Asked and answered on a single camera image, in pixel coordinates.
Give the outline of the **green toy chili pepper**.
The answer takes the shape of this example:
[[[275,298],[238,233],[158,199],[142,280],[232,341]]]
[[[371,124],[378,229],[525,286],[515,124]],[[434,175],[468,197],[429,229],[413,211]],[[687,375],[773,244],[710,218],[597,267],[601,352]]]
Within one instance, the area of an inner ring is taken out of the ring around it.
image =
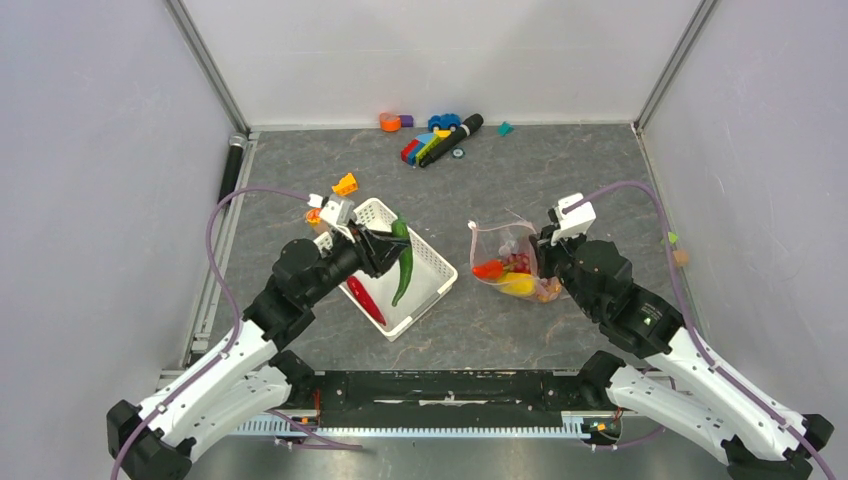
[[[408,224],[404,218],[400,217],[392,222],[391,224],[392,234],[398,238],[411,240],[411,236],[408,229]],[[393,307],[397,307],[400,303],[401,299],[406,294],[408,287],[411,283],[414,260],[413,260],[413,248],[409,245],[400,255],[398,259],[399,266],[399,275],[398,275],[398,285],[396,291],[393,295],[391,305]]]

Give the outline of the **purple toy grape bunch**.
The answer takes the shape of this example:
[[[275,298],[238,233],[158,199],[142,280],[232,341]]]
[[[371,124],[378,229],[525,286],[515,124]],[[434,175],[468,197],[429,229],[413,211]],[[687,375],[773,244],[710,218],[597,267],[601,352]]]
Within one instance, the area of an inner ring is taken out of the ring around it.
[[[521,274],[532,274],[531,260],[526,253],[510,254],[505,260],[504,270]]]

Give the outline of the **yellow toy fruit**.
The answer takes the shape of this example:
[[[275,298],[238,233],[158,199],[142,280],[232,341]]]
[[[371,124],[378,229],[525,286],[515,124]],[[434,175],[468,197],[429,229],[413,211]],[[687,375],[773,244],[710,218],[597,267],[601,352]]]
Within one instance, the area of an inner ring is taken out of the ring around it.
[[[501,293],[515,297],[530,297],[536,294],[536,278],[528,273],[507,272],[495,283]]]

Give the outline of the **clear zip top bag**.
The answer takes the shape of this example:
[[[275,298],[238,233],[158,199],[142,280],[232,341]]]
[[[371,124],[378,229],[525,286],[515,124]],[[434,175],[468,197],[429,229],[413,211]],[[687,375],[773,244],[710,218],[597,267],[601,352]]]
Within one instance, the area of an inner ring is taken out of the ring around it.
[[[530,242],[531,236],[537,233],[537,229],[532,223],[524,220],[523,218],[519,218],[517,221],[510,223],[486,227],[479,225],[473,220],[469,220],[467,226],[471,232],[469,253],[470,271],[472,267],[483,264],[492,259],[501,259],[505,262],[507,256],[510,254],[526,253],[531,260],[531,275],[536,278],[536,289],[540,282],[553,280],[543,279],[538,275],[537,260]],[[479,279],[477,280],[497,290],[495,287],[495,283],[497,281],[489,282]],[[541,303],[536,300],[536,294],[525,298],[515,298]]]

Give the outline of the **orange toy carrot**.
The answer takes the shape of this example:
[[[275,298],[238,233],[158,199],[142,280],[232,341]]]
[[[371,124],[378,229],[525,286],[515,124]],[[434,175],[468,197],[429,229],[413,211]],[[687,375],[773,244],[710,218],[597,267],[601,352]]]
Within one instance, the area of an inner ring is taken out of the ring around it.
[[[494,282],[512,271],[513,264],[501,259],[492,259],[471,268],[472,274],[479,280]]]

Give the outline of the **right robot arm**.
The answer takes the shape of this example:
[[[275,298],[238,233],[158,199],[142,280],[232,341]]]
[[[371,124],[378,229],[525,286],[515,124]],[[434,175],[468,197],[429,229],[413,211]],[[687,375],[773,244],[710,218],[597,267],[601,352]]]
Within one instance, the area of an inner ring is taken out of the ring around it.
[[[596,352],[577,392],[591,408],[608,403],[651,418],[700,446],[734,479],[807,479],[812,458],[834,432],[819,414],[800,414],[765,395],[722,361],[682,314],[634,282],[617,247],[579,234],[530,238],[539,272],[555,278],[616,347],[670,375],[682,393],[615,355]]]

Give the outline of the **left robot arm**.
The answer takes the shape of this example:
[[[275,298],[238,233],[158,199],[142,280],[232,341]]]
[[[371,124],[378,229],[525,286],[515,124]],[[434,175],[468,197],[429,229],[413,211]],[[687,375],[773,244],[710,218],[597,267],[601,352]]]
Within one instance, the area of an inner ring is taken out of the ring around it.
[[[351,224],[321,249],[312,240],[287,243],[265,288],[225,338],[167,387],[135,406],[107,414],[111,476],[183,479],[224,436],[263,411],[306,405],[314,381],[287,351],[315,319],[313,307],[361,271],[388,273],[411,249],[406,236]]]

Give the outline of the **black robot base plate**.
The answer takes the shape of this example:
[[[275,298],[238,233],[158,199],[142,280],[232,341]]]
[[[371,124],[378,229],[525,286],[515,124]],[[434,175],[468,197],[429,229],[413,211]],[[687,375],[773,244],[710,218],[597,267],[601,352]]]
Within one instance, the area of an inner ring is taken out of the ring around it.
[[[285,410],[314,410],[322,427],[512,429],[557,427],[565,412],[612,412],[606,388],[624,361],[597,351],[576,373],[556,370],[314,371],[284,362]]]

